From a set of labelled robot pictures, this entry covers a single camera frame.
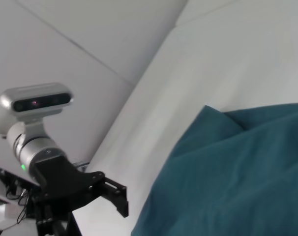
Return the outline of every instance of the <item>teal fabric fold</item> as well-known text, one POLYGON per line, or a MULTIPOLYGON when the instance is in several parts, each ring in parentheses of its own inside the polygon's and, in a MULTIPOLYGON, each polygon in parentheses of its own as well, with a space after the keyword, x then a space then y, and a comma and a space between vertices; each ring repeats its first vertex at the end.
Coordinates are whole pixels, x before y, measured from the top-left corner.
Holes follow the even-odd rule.
POLYGON ((152 186, 133 236, 298 236, 298 104, 204 107, 152 186))

